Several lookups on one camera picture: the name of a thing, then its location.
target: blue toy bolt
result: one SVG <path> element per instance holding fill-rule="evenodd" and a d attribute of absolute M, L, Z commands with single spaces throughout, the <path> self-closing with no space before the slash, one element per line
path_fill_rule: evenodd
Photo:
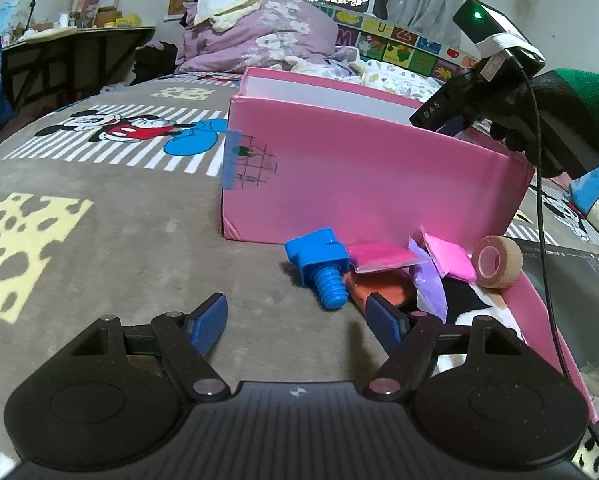
<path fill-rule="evenodd" d="M 299 270 L 302 286 L 315 286 L 327 310 L 342 308 L 348 293 L 342 274 L 348 272 L 350 260 L 346 248 L 329 227 L 284 244 L 286 255 Z"/>

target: desk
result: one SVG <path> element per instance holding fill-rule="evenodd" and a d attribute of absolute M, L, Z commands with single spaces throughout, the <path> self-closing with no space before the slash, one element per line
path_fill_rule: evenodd
<path fill-rule="evenodd" d="M 131 59 L 135 49 L 146 43 L 155 33 L 155 27 L 120 27 L 120 28 L 91 28 L 78 30 L 70 36 L 49 38 L 47 41 L 36 43 L 20 42 L 4 47 L 2 50 L 2 86 L 6 98 L 16 111 L 23 106 L 65 90 L 72 94 L 77 92 L 76 63 L 78 48 L 81 44 L 92 42 L 97 45 L 96 70 L 87 86 L 97 86 L 97 91 L 106 85 L 110 78 Z M 109 42 L 123 41 L 128 44 L 124 52 L 110 59 Z M 31 60 L 17 64 L 16 57 L 32 57 Z M 64 67 L 64 80 L 51 85 L 51 65 L 61 64 Z M 26 74 L 16 92 L 15 78 Z M 33 87 L 42 76 L 42 89 L 32 93 Z"/>

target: colorful alphabet mat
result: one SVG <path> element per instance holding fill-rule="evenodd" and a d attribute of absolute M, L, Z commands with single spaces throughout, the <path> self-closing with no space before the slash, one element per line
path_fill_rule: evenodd
<path fill-rule="evenodd" d="M 363 58 L 386 61 L 441 82 L 478 62 L 450 46 L 372 16 L 337 7 L 315 6 L 337 23 L 337 44 L 356 46 Z"/>

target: roll of tape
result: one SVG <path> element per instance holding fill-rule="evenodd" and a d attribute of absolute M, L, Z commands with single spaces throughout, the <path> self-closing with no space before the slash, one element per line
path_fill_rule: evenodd
<path fill-rule="evenodd" d="M 503 236 L 487 236 L 475 245 L 473 266 L 477 283 L 487 288 L 508 288 L 521 275 L 523 257 L 518 244 Z"/>

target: pink cardboard box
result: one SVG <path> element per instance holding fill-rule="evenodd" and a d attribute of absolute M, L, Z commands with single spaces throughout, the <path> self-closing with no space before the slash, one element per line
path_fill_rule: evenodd
<path fill-rule="evenodd" d="M 350 83 L 248 69 L 228 117 L 224 236 L 283 244 L 331 227 L 346 245 L 407 246 L 423 225 L 470 252 L 480 238 L 503 235 L 534 168 L 477 130 L 461 140 L 412 126 L 419 106 Z M 503 297 L 529 346 L 559 369 L 546 307 L 526 276 Z"/>

